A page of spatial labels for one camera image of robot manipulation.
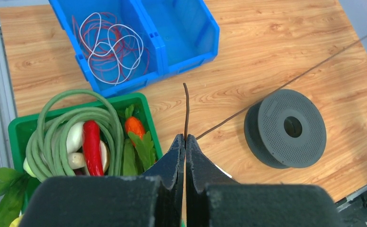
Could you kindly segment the dark grey cable spool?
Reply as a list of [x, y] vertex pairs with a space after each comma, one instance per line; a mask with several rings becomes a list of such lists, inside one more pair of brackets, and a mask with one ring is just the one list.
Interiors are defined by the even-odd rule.
[[327, 142], [325, 123], [317, 107], [291, 89], [281, 89], [250, 107], [244, 135], [254, 156], [277, 169], [314, 165]]

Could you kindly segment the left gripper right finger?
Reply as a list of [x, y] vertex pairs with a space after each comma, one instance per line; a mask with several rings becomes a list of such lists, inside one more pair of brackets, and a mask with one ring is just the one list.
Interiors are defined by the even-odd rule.
[[186, 140], [186, 203], [187, 226], [207, 227], [209, 204], [207, 186], [238, 184], [220, 170], [204, 153], [193, 135]]

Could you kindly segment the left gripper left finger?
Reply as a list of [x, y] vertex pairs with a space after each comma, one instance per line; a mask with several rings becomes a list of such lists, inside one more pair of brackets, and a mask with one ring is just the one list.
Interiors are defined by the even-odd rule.
[[154, 183], [150, 199], [151, 227], [181, 226], [185, 153], [184, 136], [178, 134], [167, 153], [143, 174]]

